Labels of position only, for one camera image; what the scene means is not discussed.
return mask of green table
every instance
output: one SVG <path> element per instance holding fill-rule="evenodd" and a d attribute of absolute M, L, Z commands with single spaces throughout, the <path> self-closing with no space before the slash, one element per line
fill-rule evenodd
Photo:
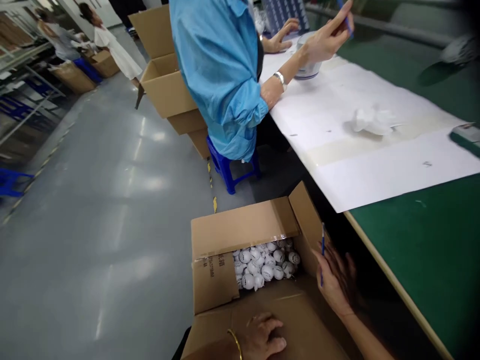
<path fill-rule="evenodd" d="M 480 118 L 478 64 L 431 66 L 356 40 L 338 54 L 463 120 Z M 345 213 L 445 359 L 459 356 L 478 311 L 479 205 L 477 174 Z"/>

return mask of gold bracelet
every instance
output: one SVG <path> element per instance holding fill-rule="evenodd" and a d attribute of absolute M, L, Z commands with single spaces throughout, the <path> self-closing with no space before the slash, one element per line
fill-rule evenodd
<path fill-rule="evenodd" d="M 226 332 L 233 336 L 236 346 L 238 347 L 238 351 L 240 352 L 240 360 L 244 360 L 242 356 L 242 348 L 240 347 L 239 340 L 237 339 L 237 336 L 235 335 L 234 331 L 232 329 L 228 329 Z"/>

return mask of blue pen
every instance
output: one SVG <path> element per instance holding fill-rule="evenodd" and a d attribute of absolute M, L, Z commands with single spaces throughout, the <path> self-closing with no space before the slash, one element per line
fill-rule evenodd
<path fill-rule="evenodd" d="M 340 7 L 340 9 L 344 7 L 344 2 L 342 0 L 336 0 L 336 3 Z M 353 39 L 354 38 L 354 32 L 352 31 L 352 28 L 350 27 L 350 22 L 349 22 L 348 17 L 345 18 L 345 23 L 346 23 L 346 27 L 348 28 L 348 32 L 350 33 L 350 39 Z"/>
<path fill-rule="evenodd" d="M 325 255 L 325 223 L 321 223 L 321 255 Z M 320 274 L 320 287 L 324 287 L 324 274 Z"/>

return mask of worker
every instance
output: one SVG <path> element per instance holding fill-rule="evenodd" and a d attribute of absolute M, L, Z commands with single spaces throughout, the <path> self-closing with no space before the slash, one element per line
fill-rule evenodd
<path fill-rule="evenodd" d="M 313 250 L 319 263 L 316 273 L 318 289 L 326 302 L 345 325 L 365 360 L 394 360 L 356 314 L 357 274 L 352 257 L 347 253 L 345 263 L 331 244 L 325 246 L 324 253 L 323 256 Z M 288 346 L 288 339 L 271 338 L 272 331 L 282 326 L 282 321 L 273 318 L 271 313 L 256 315 L 250 319 L 244 332 L 225 334 L 224 339 L 202 347 L 184 360 L 267 360 Z M 320 359 L 322 355 L 312 354 L 311 358 Z"/>
<path fill-rule="evenodd" d="M 123 75 L 125 75 L 130 82 L 138 88 L 140 86 L 138 76 L 142 73 L 142 68 L 135 62 L 122 45 L 120 45 L 117 38 L 104 27 L 100 16 L 98 16 L 88 4 L 81 2 L 78 4 L 78 7 L 81 12 L 81 17 L 94 26 L 95 45 L 100 48 L 106 48 Z"/>
<path fill-rule="evenodd" d="M 38 29 L 53 45 L 56 56 L 63 61 L 79 59 L 80 54 L 71 42 L 72 40 L 78 42 L 79 39 L 57 24 L 44 9 L 37 8 L 35 12 L 39 18 Z"/>
<path fill-rule="evenodd" d="M 260 85 L 264 50 L 278 52 L 291 45 L 285 45 L 283 38 L 295 29 L 295 21 L 287 22 L 279 35 L 260 41 L 248 0 L 170 3 L 181 74 L 208 126 L 211 142 L 221 155 L 250 161 L 257 143 L 265 141 L 258 137 L 262 133 L 271 135 L 276 129 L 271 118 L 267 124 L 270 131 L 261 131 L 261 126 L 298 70 L 330 59 L 349 38 L 345 19 L 348 17 L 353 31 L 351 7 L 349 0 L 332 21 Z"/>

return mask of white sheet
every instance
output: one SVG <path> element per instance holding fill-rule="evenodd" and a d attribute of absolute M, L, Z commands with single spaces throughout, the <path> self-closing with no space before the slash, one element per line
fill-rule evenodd
<path fill-rule="evenodd" d="M 266 55 L 260 82 L 292 54 Z M 405 125 L 384 137 L 354 133 L 354 111 L 374 104 Z M 294 79 L 270 113 L 338 213 L 480 172 L 449 139 L 464 121 L 338 56 L 315 78 Z"/>

